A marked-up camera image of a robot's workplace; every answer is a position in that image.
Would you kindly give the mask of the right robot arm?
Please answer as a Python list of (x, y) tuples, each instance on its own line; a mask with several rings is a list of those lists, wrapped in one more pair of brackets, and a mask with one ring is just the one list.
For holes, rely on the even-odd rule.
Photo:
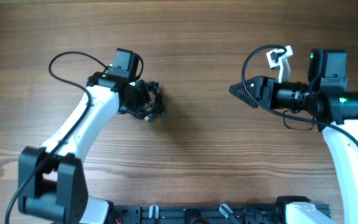
[(290, 46), (265, 45), (268, 64), (278, 69), (277, 78), (243, 78), (229, 91), (253, 108), (262, 108), (287, 121), (306, 120), (323, 135), (331, 153), (341, 191), (344, 221), (358, 223), (358, 91), (347, 90), (344, 50), (313, 49), (308, 81), (291, 82)]

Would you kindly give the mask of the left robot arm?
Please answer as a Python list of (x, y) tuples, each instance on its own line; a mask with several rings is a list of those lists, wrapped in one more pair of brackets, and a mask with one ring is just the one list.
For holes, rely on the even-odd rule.
[(39, 148), (27, 146), (19, 156), (18, 189), (4, 217), (9, 223), (14, 205), (26, 215), (52, 223), (120, 223), (111, 201), (91, 197), (83, 164), (106, 123), (117, 114), (140, 118), (151, 112), (148, 83), (141, 80), (142, 57), (117, 49), (112, 64), (78, 86), (84, 95), (59, 130)]

